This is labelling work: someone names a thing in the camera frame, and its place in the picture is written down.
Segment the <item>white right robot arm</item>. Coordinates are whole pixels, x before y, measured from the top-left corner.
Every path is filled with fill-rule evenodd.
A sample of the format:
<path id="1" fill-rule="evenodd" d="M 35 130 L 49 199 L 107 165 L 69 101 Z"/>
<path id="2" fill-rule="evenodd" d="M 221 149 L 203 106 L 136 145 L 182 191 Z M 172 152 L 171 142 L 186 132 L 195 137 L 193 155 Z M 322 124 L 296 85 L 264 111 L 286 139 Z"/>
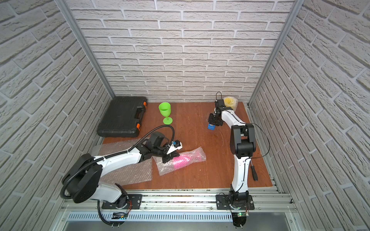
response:
<path id="1" fill-rule="evenodd" d="M 234 155 L 234 178 L 229 192 L 230 201 L 241 202 L 249 197 L 248 172 L 253 153 L 256 151 L 254 125 L 242 121 L 231 108 L 218 108 L 209 115 L 209 124 L 231 129 L 230 150 Z"/>

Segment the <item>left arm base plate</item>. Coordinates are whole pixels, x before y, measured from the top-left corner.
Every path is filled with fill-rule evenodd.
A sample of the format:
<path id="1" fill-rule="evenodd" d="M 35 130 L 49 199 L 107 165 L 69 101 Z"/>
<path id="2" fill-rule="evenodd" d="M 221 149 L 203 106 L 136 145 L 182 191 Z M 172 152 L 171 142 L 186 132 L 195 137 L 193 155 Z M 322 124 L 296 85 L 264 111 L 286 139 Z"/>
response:
<path id="1" fill-rule="evenodd" d="M 142 194 L 128 194 L 121 196 L 116 202 L 103 202 L 102 209 L 139 209 L 142 203 Z"/>

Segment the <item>pink plastic wine glass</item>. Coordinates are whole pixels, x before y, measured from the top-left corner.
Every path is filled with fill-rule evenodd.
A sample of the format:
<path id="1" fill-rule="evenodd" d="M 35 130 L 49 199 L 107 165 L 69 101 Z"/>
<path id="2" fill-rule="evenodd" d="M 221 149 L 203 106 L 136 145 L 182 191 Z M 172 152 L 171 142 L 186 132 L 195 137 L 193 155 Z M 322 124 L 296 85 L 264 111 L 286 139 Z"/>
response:
<path id="1" fill-rule="evenodd" d="M 173 167 L 175 170 L 184 168 L 190 164 L 201 162 L 202 158 L 197 155 L 181 155 L 173 159 Z"/>

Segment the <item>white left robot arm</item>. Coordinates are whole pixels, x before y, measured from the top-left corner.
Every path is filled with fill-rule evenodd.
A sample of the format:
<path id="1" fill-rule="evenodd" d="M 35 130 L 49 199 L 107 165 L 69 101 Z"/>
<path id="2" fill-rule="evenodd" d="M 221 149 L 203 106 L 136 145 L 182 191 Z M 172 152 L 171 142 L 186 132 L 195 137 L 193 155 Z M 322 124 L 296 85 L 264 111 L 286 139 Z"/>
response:
<path id="1" fill-rule="evenodd" d="M 60 197 L 71 199 L 74 203 L 82 203 L 88 199 L 118 203 L 125 201 L 127 193 L 117 183 L 100 182 L 101 177 L 128 165 L 138 164 L 161 157 L 168 162 L 178 157 L 178 150 L 183 145 L 179 140 L 171 141 L 164 146 L 161 141 L 151 142 L 144 139 L 128 150 L 106 156 L 91 156 L 84 154 L 72 165 L 61 180 Z"/>

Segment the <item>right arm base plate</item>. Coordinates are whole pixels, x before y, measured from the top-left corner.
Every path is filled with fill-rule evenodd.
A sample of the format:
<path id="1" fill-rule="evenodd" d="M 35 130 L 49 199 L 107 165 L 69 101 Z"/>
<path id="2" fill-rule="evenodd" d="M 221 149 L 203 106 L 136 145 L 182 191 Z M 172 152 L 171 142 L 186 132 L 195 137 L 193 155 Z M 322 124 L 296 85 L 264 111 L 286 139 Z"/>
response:
<path id="1" fill-rule="evenodd" d="M 215 196 L 217 210 L 255 210 L 254 201 L 251 195 L 248 198 L 233 198 L 231 195 L 219 193 Z"/>

